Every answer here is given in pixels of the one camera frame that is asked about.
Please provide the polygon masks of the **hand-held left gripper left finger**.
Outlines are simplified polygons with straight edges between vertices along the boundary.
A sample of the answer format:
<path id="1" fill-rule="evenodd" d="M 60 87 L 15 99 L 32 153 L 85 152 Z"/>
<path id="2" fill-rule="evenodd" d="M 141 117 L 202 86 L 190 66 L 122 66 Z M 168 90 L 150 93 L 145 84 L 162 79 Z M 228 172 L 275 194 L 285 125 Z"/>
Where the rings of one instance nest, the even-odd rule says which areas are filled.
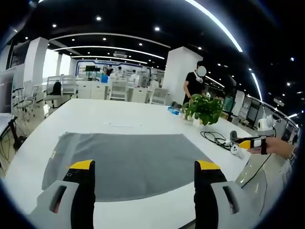
<path id="1" fill-rule="evenodd" d="M 94 203 L 95 161 L 79 161 L 38 196 L 27 218 L 36 229 L 92 229 Z"/>

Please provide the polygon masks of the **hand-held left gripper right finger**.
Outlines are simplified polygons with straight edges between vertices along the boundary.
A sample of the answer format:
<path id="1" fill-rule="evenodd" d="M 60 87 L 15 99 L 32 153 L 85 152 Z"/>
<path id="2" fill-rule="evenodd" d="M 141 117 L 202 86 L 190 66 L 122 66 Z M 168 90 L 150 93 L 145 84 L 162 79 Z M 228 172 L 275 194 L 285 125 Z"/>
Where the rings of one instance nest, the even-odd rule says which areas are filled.
<path id="1" fill-rule="evenodd" d="M 260 171 L 246 184 L 227 181 L 212 162 L 194 163 L 195 228 L 254 229 L 266 194 L 266 176 Z"/>

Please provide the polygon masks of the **person's right hand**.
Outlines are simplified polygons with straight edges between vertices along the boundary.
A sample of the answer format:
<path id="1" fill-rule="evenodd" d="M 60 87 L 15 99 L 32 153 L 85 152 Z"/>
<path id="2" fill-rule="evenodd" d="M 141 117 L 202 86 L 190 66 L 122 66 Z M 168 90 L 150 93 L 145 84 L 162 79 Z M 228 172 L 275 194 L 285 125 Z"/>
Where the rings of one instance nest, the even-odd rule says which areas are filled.
<path id="1" fill-rule="evenodd" d="M 267 155 L 272 153 L 272 146 L 270 145 L 272 141 L 271 137 L 268 137 L 262 141 L 261 146 L 250 148 L 247 151 L 251 154 L 261 154 Z"/>

